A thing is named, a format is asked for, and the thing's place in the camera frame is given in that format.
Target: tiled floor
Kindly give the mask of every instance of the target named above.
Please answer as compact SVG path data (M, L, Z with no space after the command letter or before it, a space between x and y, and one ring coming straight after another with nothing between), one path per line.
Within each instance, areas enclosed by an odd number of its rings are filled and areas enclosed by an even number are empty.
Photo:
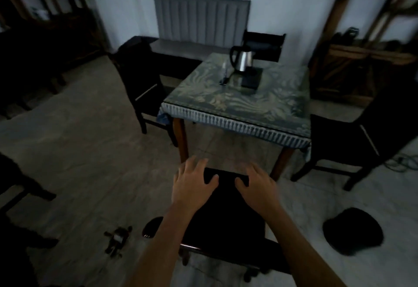
M66 74L69 85L34 110L0 121L0 152L57 193L46 202L27 196L8 216L44 236L57 237L51 250L28 249L41 285L122 286L148 243L144 225L170 204L178 150L167 133L148 126L143 135L118 74L101 57ZM313 113L353 120L358 108L312 101ZM280 147L209 126L186 123L191 154L209 158L209 166L242 172L253 160L270 170ZM418 153L418 141L405 148ZM379 167L351 192L346 177L312 171L289 181L303 164L296 152L279 180L279 196L301 232L348 286L415 286L418 281L417 172ZM0 196L4 204L18 191ZM382 226L379 248L344 257L324 240L322 223L348 207L370 213ZM122 258L104 253L103 232L133 226ZM172 286L294 286L290 275L271 272L251 283L245 268L193 254L188 266L177 262Z

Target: electric kettle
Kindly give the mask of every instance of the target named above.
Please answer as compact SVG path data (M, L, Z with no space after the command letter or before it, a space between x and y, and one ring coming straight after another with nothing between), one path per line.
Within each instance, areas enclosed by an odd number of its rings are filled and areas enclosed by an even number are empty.
M237 52L235 61L233 60L234 52ZM233 46L229 52L229 59L235 71L239 73L243 73L247 67L253 66L253 53L248 46Z

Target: hand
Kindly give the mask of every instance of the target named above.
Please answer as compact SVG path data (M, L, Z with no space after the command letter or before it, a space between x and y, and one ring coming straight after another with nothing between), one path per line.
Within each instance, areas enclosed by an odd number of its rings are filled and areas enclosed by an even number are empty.
M196 156L186 160L179 167L179 172L174 176L173 194L171 201L190 213L191 217L206 203L212 192L219 185L219 176L214 175L209 184L203 180L203 171L208 159L201 159L195 166Z
M272 212L280 208L276 182L255 163L247 166L247 174L248 187L238 177L235 179L235 186L245 202L267 221Z

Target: table leg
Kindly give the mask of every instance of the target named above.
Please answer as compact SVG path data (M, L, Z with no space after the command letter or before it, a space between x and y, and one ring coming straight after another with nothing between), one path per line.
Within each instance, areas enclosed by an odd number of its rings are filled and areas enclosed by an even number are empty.
M270 173L271 179L277 181L282 174L283 170L285 169L290 157L292 157L293 152L295 152L294 148L283 147L282 151L279 154L279 157L274 164L274 167Z
M187 137L185 135L184 120L182 118L173 119L173 130L177 143L179 144L180 160L184 163L189 158L189 148L187 147Z

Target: glass tabletop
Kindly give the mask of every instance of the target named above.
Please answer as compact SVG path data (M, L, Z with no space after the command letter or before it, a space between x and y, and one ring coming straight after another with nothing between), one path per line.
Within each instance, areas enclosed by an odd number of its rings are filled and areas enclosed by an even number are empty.
M232 76L221 85L224 62ZM263 68L256 90L241 87L228 55L212 53L164 102L309 138L308 68L262 60L253 66Z

